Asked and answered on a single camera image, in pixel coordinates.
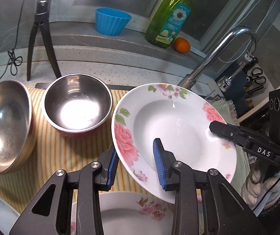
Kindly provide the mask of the chrome faucet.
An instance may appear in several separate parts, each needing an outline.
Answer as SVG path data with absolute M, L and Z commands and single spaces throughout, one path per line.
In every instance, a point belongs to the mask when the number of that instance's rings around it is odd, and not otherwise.
M 212 65 L 228 45 L 230 45 L 237 37 L 244 34 L 248 34 L 251 38 L 251 48 L 249 53 L 253 55 L 257 46 L 256 33 L 250 27 L 235 27 L 218 42 L 218 44 L 190 74 L 187 74 L 178 83 L 178 86 L 190 90 L 196 84 L 196 80 Z

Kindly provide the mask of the pink floral white plate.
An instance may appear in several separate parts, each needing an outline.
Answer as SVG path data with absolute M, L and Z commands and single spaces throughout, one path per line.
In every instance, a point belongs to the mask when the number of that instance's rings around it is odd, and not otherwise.
M 174 193 L 159 184 L 153 141 L 159 138 L 167 151 L 191 168 L 214 168 L 231 181 L 236 147 L 211 133 L 209 125 L 215 120 L 223 122 L 223 117 L 197 94 L 172 84 L 145 84 L 127 92 L 115 106 L 113 144 L 135 182 L 157 198 L 174 203 Z

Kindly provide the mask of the white plate at edge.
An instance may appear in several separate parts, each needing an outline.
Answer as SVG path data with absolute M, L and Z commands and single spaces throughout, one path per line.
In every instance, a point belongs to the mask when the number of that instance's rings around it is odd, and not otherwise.
M 3 234 L 10 233 L 19 215 L 20 214 L 12 206 L 0 198 L 0 231 Z

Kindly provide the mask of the black scissors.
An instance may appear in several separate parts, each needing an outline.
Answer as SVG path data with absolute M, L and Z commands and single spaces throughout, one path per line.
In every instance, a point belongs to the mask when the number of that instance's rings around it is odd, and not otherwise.
M 255 83 L 257 85 L 264 85 L 267 81 L 266 77 L 263 75 L 263 70 L 259 67 L 254 67 L 250 74 L 246 77 L 248 82 Z

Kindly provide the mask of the orange fruit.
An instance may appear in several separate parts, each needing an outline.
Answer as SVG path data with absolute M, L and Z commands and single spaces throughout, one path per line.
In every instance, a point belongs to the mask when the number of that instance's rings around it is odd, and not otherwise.
M 190 43 L 182 37 L 176 38 L 173 42 L 172 47 L 176 52 L 179 52 L 180 54 L 190 52 Z

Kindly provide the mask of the large steel bowl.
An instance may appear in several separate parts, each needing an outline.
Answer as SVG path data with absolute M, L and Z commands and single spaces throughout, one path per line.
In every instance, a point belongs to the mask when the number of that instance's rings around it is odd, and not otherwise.
M 18 170 L 35 147 L 35 115 L 27 88 L 17 81 L 0 83 L 0 174 Z

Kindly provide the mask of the red steel bowl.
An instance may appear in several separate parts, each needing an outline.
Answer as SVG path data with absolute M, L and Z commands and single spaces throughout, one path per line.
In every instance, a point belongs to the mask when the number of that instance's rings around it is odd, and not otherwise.
M 108 119 L 113 98 L 108 86 L 88 74 L 68 74 L 56 79 L 41 99 L 46 121 L 63 136 L 91 134 Z

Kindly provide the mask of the striped yellow towel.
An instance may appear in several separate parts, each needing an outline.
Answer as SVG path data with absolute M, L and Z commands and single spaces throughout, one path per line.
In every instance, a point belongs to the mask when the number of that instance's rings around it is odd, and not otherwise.
M 40 101 L 44 90 L 28 88 L 33 109 L 35 111 L 36 144 L 27 162 L 12 174 L 0 175 L 0 198 L 9 203 L 21 213 L 40 188 L 52 174 L 59 170 L 76 171 L 109 149 L 111 138 L 111 117 L 95 133 L 86 137 L 64 137 L 45 120 L 40 108 Z M 230 107 L 223 100 L 205 104 L 202 101 L 202 113 L 212 121 L 218 118 L 218 113 L 227 123 L 234 124 L 230 115 Z M 247 175 L 249 162 L 247 154 L 240 147 L 237 149 L 237 167 L 231 185 L 241 191 Z M 111 192 L 137 192 L 152 197 L 147 190 L 141 187 L 123 168 L 118 165 L 117 177 Z

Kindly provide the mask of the green dish soap bottle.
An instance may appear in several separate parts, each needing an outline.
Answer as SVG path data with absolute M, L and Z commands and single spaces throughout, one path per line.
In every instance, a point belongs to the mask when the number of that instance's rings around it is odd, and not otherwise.
M 146 40 L 154 46 L 168 48 L 191 15 L 193 7 L 191 0 L 163 0 L 146 30 Z

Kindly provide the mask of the blue ribbed cup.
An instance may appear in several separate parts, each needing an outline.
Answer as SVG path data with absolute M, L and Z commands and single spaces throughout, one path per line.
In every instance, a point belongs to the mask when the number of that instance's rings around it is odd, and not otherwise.
M 118 36 L 132 16 L 124 11 L 101 7 L 95 10 L 96 31 L 106 36 Z

